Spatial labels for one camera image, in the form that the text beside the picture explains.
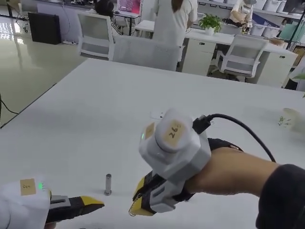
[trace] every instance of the black cable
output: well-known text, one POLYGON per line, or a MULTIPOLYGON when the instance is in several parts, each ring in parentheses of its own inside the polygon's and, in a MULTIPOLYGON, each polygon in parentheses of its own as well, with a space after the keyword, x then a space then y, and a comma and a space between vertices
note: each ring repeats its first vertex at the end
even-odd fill
POLYGON ((2 104, 5 106, 5 108, 6 108, 9 112, 11 112, 11 113, 13 113, 13 114, 16 114, 16 115, 19 115, 19 113, 11 111, 11 110, 6 106, 6 104, 5 104, 4 101, 2 100, 1 93, 0 93, 0 121, 1 121, 1 115, 2 115, 2 104))
POLYGON ((11 110, 6 106, 6 104, 4 103, 3 100, 1 100, 1 103, 5 106, 5 108, 6 108, 9 112, 11 112, 11 113, 13 113, 13 114, 16 114, 16 115, 19 115, 19 113, 11 111, 11 110))
POLYGON ((69 19, 69 16, 65 10, 65 7, 64 7, 64 2, 62 2, 62 9, 63 9, 63 12, 65 13, 67 19, 68 19, 68 23, 69 23, 69 29, 66 33, 63 33, 63 35, 67 35, 69 32, 70 32, 70 29, 71 29, 71 25, 70 25, 70 19, 69 19))
POLYGON ((248 127, 246 124, 244 124, 243 122, 239 121, 236 118, 230 117, 228 115, 225 114, 211 114, 209 116, 206 117, 206 119, 210 122, 212 119, 214 118, 223 118, 226 120, 229 120, 231 122, 234 122, 238 125, 240 125, 242 128, 244 128, 246 131, 248 131, 249 134, 252 135, 252 137, 261 145, 261 147, 266 151, 266 153, 268 154, 268 156, 270 157, 271 161, 276 162, 275 158, 273 157, 271 151, 267 148, 267 146, 262 142, 262 140, 253 132, 253 130, 250 129, 250 127, 248 127))

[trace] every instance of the glossy floor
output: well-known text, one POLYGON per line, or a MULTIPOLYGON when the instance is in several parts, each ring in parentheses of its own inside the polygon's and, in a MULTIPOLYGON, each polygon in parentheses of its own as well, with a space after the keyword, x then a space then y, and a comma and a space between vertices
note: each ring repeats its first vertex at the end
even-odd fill
MULTIPOLYGON (((22 27, 22 21, 0 17, 0 93, 17 113, 86 59, 76 46, 33 42, 22 27)), ((2 106, 0 125, 13 116, 2 106)))

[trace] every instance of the metal cylinder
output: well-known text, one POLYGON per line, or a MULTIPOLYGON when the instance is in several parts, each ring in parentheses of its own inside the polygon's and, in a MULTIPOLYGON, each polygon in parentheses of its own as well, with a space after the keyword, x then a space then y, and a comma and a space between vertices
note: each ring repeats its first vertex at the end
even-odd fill
POLYGON ((106 188, 104 194, 106 196, 110 196, 111 194, 111 174, 106 175, 106 188))

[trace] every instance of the desk drawer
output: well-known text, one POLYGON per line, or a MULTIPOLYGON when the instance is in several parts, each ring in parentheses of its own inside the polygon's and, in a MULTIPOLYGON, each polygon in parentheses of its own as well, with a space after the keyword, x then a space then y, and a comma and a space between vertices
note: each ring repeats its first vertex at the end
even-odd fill
POLYGON ((187 51, 214 53, 215 46, 216 46, 216 43, 190 39, 189 44, 187 46, 187 51))
POLYGON ((271 52, 269 53, 268 62, 274 63, 274 66, 288 65, 292 66, 295 62, 296 57, 291 54, 281 55, 278 53, 271 52))

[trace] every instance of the power cord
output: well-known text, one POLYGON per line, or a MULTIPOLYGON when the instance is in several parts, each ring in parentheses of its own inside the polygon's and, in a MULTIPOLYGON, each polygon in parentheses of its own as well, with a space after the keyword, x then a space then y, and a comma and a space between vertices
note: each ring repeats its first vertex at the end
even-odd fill
POLYGON ((1 115, 2 115, 2 104, 5 106, 5 108, 6 108, 9 112, 11 112, 11 113, 13 113, 13 114, 16 114, 16 115, 19 115, 19 113, 11 111, 11 110, 6 106, 6 104, 5 104, 4 101, 2 100, 1 93, 0 93, 0 122, 1 122, 1 115))
POLYGON ((231 116, 225 115, 225 114, 211 114, 208 116, 201 116, 200 118, 197 118, 193 122, 193 129, 196 131, 197 134, 201 134, 203 131, 205 131, 210 125, 211 121, 214 118, 223 118, 226 120, 229 120, 231 122, 234 122, 238 125, 240 125, 242 128, 244 128, 251 136, 261 145, 261 147, 264 149, 264 151, 268 154, 271 161, 276 162, 275 158, 273 157, 271 151, 267 148, 267 146, 262 142, 262 140, 253 132, 253 130, 250 129, 246 124, 239 121, 236 118, 233 118, 231 116))
POLYGON ((69 29, 67 32, 65 32, 63 35, 67 35, 69 32, 70 32, 70 29, 71 29, 71 24, 70 24, 70 19, 69 19, 69 16, 65 10, 65 7, 64 7, 64 2, 62 2, 62 9, 63 9, 63 12, 65 13, 67 19, 68 19, 68 24, 69 24, 69 29))

